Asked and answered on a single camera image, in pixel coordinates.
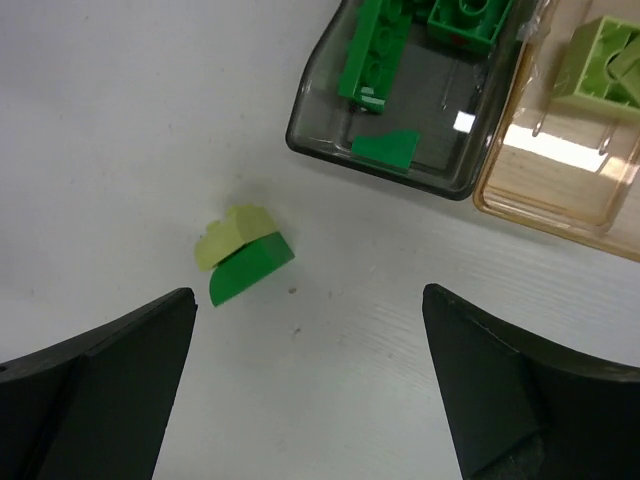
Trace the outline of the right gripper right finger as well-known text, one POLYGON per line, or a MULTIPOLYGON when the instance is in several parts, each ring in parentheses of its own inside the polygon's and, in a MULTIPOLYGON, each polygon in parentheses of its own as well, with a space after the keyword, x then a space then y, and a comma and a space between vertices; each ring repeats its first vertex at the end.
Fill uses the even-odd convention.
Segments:
POLYGON ((438 284, 426 336, 465 479, 636 479, 639 370, 501 320, 438 284))

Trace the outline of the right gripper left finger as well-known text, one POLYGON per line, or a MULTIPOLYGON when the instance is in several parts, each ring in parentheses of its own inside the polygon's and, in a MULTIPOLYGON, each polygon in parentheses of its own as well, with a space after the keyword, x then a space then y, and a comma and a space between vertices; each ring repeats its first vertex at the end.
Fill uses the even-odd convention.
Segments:
POLYGON ((2 363, 2 478, 152 478, 196 312, 179 288, 2 363))

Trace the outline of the dark green curved lego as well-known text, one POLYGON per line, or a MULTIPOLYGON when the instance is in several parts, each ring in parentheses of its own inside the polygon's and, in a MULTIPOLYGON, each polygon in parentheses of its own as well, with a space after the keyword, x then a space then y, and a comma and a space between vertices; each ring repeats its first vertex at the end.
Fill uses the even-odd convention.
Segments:
POLYGON ((280 232, 261 237, 223 260, 209 282, 211 303, 218 307, 295 258, 280 232))

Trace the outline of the light green curved lego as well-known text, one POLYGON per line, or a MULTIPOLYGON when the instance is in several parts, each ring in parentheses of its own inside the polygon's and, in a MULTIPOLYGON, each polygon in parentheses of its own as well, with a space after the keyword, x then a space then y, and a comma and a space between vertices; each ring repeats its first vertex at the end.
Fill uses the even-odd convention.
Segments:
POLYGON ((196 242, 196 265, 200 271, 212 270, 242 247, 277 231, 275 221, 264 207, 233 206, 222 220, 211 222, 196 242))

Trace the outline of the small dark green lego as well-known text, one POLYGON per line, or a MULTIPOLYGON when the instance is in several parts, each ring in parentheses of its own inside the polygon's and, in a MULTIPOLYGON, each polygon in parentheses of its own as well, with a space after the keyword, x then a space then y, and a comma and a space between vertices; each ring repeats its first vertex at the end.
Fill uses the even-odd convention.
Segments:
POLYGON ((420 141, 413 130, 396 130, 378 136, 356 136, 351 151, 360 163, 397 174, 411 167, 420 141))

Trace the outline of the light green square lego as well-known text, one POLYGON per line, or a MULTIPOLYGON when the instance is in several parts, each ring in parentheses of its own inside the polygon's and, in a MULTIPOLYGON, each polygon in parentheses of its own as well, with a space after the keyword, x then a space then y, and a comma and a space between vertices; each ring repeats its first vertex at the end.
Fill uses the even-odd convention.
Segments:
POLYGON ((636 36, 637 23, 602 16, 577 28, 566 48, 551 90, 551 101, 631 123, 639 102, 608 72, 609 62, 636 36))

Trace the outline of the light green lego block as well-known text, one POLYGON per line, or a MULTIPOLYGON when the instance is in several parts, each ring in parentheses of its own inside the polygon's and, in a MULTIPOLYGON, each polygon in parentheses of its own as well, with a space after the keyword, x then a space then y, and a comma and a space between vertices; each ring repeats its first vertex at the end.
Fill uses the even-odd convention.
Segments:
POLYGON ((639 44, 636 36, 607 66, 610 75, 636 102, 639 102, 639 44))

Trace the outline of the dark green lego plate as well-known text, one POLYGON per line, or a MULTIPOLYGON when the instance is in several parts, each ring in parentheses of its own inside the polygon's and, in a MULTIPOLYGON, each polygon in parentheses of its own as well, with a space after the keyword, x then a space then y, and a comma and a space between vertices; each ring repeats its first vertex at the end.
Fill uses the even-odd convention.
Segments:
POLYGON ((401 0, 362 3, 339 78, 340 96, 370 112, 384 111, 411 21, 411 10, 401 0))

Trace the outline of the dark green square lego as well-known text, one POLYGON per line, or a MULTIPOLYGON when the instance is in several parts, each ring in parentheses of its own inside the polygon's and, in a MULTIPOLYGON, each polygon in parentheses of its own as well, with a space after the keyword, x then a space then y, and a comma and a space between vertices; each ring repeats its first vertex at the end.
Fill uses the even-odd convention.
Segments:
POLYGON ((437 0, 427 20, 427 33, 458 49, 488 55, 512 4, 508 0, 437 0))

